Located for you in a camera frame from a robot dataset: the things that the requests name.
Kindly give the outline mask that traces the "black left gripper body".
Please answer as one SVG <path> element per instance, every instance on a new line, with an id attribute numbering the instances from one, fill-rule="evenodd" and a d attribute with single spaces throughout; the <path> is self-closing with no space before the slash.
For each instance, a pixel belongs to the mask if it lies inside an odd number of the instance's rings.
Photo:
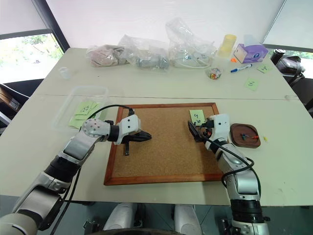
<path id="1" fill-rule="evenodd" d="M 141 142 L 142 141 L 141 131 L 132 135 L 130 134 L 125 135 L 122 139 L 122 143 L 129 143 L 130 141 Z"/>

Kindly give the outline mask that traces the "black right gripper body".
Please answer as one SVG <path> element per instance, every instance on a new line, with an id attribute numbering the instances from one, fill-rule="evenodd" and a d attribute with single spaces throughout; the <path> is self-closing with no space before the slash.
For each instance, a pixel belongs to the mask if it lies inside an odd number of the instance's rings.
<path id="1" fill-rule="evenodd" d="M 212 136 L 213 130 L 213 120 L 207 119 L 205 123 L 202 123 L 199 127 L 199 136 L 200 141 L 206 142 L 206 139 L 209 139 Z"/>

